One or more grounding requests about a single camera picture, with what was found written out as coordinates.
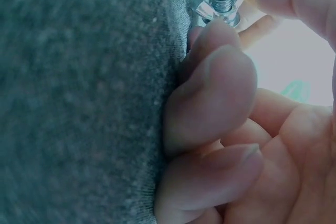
gray knit fabric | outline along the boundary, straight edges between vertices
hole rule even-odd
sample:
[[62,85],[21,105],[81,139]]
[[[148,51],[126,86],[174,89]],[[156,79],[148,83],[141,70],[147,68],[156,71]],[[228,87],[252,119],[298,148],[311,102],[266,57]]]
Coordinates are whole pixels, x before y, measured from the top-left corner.
[[189,2],[0,1],[0,224],[155,223]]

screw thread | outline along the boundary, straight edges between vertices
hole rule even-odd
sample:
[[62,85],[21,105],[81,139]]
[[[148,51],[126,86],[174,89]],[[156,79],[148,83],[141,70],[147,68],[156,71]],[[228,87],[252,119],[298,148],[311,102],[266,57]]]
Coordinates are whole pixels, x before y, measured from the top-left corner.
[[211,5],[219,13],[225,13],[231,10],[233,1],[232,0],[212,0]]

green object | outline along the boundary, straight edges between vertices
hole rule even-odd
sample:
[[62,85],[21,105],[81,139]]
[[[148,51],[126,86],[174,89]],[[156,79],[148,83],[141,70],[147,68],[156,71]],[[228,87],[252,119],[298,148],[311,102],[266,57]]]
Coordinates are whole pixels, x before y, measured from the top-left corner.
[[293,81],[281,94],[294,101],[307,103],[310,96],[310,84],[301,80]]

metal fastener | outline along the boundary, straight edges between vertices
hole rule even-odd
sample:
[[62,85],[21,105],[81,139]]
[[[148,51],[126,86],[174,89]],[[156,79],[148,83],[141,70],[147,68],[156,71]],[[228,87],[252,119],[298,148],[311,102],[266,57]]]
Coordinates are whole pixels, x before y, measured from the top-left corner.
[[237,11],[243,0],[195,0],[193,10],[202,17],[205,23],[215,18],[222,18],[232,27],[238,26],[240,14]]

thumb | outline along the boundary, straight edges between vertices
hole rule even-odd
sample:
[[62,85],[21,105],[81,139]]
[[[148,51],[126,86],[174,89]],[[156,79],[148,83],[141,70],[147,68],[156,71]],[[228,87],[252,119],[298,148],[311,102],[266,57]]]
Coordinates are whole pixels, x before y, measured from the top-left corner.
[[225,147],[205,156],[191,153],[176,158],[156,194],[158,224],[222,223],[213,207],[239,198],[262,168],[257,144]]

